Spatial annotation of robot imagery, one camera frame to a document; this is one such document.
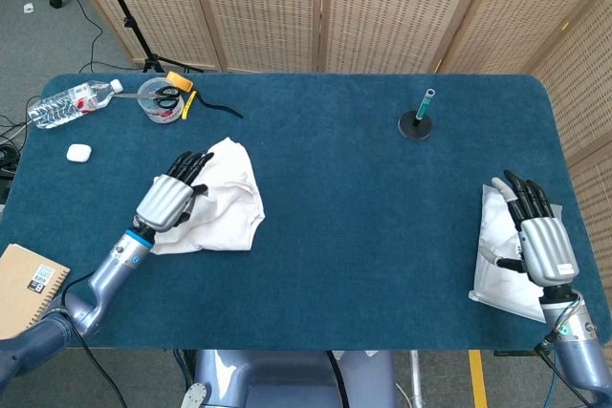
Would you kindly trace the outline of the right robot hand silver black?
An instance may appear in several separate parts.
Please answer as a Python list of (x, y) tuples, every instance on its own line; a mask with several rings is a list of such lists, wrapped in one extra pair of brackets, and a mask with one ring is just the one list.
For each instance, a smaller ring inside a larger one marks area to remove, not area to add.
[(565, 226), (554, 215), (544, 189), (510, 170), (504, 176), (492, 178), (492, 187), (510, 214), (520, 257), (504, 256), (500, 245), (486, 241), (479, 245), (485, 259), (499, 268), (527, 274), (544, 289), (570, 285), (579, 274), (578, 262)]

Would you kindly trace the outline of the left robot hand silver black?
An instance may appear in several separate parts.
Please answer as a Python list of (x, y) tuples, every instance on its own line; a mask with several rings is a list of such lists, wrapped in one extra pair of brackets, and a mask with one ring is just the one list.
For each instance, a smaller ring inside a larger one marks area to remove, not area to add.
[(195, 198), (208, 194), (206, 184), (194, 182), (213, 157), (213, 152), (179, 155), (148, 189), (136, 208), (132, 226), (138, 231), (166, 232), (186, 222)]

